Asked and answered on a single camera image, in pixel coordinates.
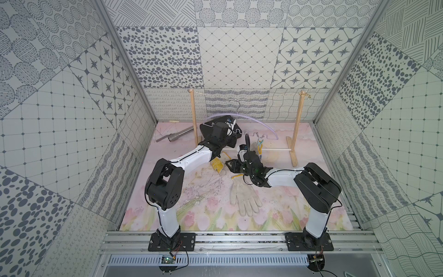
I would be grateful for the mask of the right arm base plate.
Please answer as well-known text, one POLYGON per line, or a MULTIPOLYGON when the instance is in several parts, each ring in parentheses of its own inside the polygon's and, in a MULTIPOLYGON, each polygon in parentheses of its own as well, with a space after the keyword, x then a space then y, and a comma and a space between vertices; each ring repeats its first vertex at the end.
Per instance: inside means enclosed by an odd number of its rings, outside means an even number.
POLYGON ((334 246, 329 233, 324 233, 320 238, 315 238, 307 232, 288 232, 284 234, 287 249, 290 252, 303 251, 333 251, 334 246))

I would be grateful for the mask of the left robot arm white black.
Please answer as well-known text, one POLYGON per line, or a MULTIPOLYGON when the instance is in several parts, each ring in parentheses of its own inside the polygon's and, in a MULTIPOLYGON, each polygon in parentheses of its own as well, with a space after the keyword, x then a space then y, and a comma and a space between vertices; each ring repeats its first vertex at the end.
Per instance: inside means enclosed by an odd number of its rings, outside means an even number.
POLYGON ((185 174, 219 158, 224 148, 234 148, 241 137, 236 119, 230 115, 202 123, 200 130, 203 141, 195 149, 172 160, 159 159, 145 184, 147 203, 157 209, 159 232, 170 240, 180 233, 175 205, 181 197, 185 174))

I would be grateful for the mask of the purple clip hanger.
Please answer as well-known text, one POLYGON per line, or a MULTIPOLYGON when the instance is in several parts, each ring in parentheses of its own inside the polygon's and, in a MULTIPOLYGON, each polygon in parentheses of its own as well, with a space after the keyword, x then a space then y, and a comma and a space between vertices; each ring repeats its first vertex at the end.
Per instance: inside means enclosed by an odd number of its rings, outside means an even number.
POLYGON ((237 102, 238 107, 236 109, 236 113, 216 113, 216 114, 211 114, 209 116, 207 116, 207 118, 205 119, 206 121, 208 121, 209 119, 213 119, 213 118, 217 118, 217 117, 222 117, 222 116, 232 116, 235 119, 237 118, 241 118, 242 120, 247 120, 248 122, 254 122, 254 123, 258 123, 262 126, 264 126, 267 130, 269 130, 274 136, 275 138, 271 139, 271 140, 279 140, 279 136, 277 134, 277 132, 271 128, 269 125, 267 125, 266 123, 263 123, 262 121, 259 121, 253 117, 250 117, 248 115, 243 115, 243 114, 239 114, 238 111, 241 107, 241 103, 239 101, 239 99, 235 99, 235 98, 226 98, 226 100, 228 100, 229 102, 237 102))

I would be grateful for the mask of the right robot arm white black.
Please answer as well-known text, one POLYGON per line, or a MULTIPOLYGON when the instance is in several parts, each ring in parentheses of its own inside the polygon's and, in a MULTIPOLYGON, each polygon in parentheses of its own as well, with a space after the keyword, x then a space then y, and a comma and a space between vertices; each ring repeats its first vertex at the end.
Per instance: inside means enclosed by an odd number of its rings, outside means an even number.
POLYGON ((276 169, 262 164, 254 151, 245 151, 226 162, 232 173, 243 174, 261 188, 298 188, 310 205, 310 213, 303 228, 302 241, 319 246, 326 240, 326 226, 333 205, 339 201, 341 186, 319 165, 308 163, 297 169, 276 169))

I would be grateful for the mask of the yellow dotted work glove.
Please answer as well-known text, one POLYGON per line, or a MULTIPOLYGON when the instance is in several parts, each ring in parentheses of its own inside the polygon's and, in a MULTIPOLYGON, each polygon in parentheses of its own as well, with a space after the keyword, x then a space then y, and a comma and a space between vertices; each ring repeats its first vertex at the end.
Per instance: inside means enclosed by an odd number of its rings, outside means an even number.
POLYGON ((222 151, 218 157, 215 157, 210 161, 210 164, 214 171, 216 171, 219 175, 225 175, 226 172, 224 168, 226 167, 226 162, 232 160, 232 158, 226 153, 222 151))

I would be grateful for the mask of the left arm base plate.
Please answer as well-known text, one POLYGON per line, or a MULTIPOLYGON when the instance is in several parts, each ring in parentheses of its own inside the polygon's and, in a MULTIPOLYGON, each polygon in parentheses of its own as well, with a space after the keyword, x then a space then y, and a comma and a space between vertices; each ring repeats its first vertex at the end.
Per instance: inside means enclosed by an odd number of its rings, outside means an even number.
POLYGON ((168 238, 157 231, 151 235, 149 252, 179 252, 194 251, 196 243, 196 233, 179 233, 172 238, 168 238))

